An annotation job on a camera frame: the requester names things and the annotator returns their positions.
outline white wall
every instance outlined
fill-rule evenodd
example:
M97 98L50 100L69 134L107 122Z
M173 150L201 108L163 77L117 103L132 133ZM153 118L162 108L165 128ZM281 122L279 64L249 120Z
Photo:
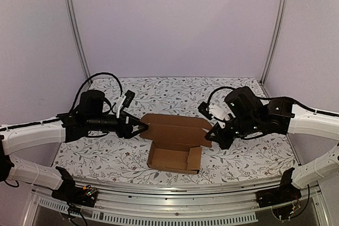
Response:
M90 70L259 78L279 0L74 0Z
M0 0L0 124L68 111L84 80L64 0ZM57 146L21 151L48 165ZM0 225L18 226L30 186L0 183Z
M288 0L282 31L266 87L272 96L291 96L303 103L339 112L338 0ZM324 154L336 142L294 135L303 162ZM333 225L339 225L339 175L323 180Z

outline ventilation grille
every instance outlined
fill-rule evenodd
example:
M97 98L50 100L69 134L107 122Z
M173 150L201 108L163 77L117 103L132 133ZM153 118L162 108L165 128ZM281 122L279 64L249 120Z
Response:
M68 205L41 197L39 204L49 209L67 213ZM152 219L136 218L131 216L120 216L107 212L93 211L92 217L87 219L99 222L105 222L114 225L123 226L224 226L224 225L243 225L246 223L257 222L255 213L247 213L234 216L224 216L220 218L209 219Z

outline open box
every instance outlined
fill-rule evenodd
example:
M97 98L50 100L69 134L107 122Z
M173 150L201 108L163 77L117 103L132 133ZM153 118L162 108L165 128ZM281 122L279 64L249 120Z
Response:
M212 147L204 138L211 124L202 118L146 114L141 118L148 124L142 138L152 140L147 165L152 169L185 174L200 170L201 146Z

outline floral tablecloth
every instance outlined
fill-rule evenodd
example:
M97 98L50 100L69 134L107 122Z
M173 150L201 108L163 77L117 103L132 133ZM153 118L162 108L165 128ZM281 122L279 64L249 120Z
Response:
M203 117L198 105L220 86L249 86L256 95L264 96L261 87L251 78L122 78L124 91L136 93L126 110L136 117L146 113L177 114ZM114 79L97 79L91 89L106 93L111 102L119 95ZM229 91L217 92L212 102L226 106ZM229 150L220 150L217 143L203 148L201 170L185 175L149 169L146 165L151 141L135 137L120 139L115 134L103 138L82 138L63 143L56 155L55 166L66 168L77 177L125 183L182 185L236 182L281 175L297 165L286 136L271 134L255 140L236 139Z

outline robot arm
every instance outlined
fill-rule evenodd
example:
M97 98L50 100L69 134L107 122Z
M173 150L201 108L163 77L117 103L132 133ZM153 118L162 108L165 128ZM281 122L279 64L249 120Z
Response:
M92 188L82 190L76 187L73 178L65 169L38 165L12 153L41 144L72 142L87 137L91 131L115 132L121 138L132 138L148 129L148 126L140 122L138 118L123 111L124 107L130 105L133 97L134 93L127 91L118 99L120 108L113 111L103 92L88 90L82 93L79 105L68 113L39 122L2 125L0 128L0 181L16 180L44 186L54 190L52 193L54 198L93 206L94 190ZM109 105L110 109L103 113L104 102Z
M269 103L263 105L261 100ZM289 97L261 98L249 87L234 89L225 97L234 116L209 101L200 104L199 112L218 123L205 138L219 143L221 149L229 149L236 138L249 140L269 133L311 134L339 141L338 113L312 109ZM338 171L339 144L308 164L286 170L279 187L256 193L257 202L265 207L301 198L300 189Z

